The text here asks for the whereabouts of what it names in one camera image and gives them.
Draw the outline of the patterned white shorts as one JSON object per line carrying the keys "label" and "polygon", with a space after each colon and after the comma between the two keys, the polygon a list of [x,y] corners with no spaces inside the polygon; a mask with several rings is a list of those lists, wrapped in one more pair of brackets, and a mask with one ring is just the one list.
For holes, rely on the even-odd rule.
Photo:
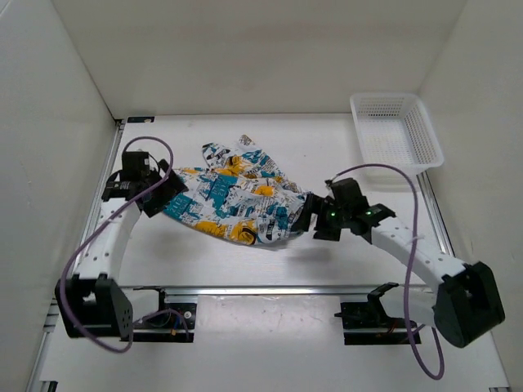
{"label": "patterned white shorts", "polygon": [[291,181],[248,136],[202,147],[206,167],[174,172],[187,191],[164,208],[169,218],[204,234],[247,246],[270,246],[302,234],[292,226],[309,191]]}

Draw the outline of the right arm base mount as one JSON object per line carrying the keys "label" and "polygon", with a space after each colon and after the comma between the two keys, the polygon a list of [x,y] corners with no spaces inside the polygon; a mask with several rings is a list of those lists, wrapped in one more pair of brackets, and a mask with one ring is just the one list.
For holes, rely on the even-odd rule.
{"label": "right arm base mount", "polygon": [[334,316],[342,320],[344,345],[408,345],[405,317],[390,317],[380,302],[398,283],[384,283],[361,301],[344,300]]}

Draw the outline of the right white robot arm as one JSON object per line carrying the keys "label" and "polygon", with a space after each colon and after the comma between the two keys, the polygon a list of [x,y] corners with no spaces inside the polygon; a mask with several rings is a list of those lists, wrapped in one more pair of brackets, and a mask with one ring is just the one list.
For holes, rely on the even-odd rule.
{"label": "right white robot arm", "polygon": [[435,328],[458,348],[504,322],[506,315],[488,265],[480,261],[470,265],[443,253],[416,235],[390,208],[370,205],[352,178],[330,181],[328,186],[331,195],[306,197],[293,230],[313,229],[316,239],[339,241],[341,232],[348,229],[409,266],[430,288],[417,292],[398,283],[384,283],[367,295],[360,322],[384,327],[408,318]]}

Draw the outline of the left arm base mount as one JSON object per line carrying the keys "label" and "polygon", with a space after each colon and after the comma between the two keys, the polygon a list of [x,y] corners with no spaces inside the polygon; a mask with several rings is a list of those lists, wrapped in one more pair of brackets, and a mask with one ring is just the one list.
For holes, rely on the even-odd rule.
{"label": "left arm base mount", "polygon": [[195,296],[174,295],[165,287],[134,287],[124,293],[132,304],[135,343],[194,342]]}

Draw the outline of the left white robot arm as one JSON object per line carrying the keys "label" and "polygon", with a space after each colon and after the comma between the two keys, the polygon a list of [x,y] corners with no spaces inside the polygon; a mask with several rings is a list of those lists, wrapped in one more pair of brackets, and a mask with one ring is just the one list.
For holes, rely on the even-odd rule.
{"label": "left white robot arm", "polygon": [[119,337],[133,330],[132,303],[118,285],[123,256],[141,216],[153,217],[188,189],[172,160],[150,166],[145,151],[125,151],[122,167],[105,182],[92,239],[73,255],[55,294],[69,337]]}

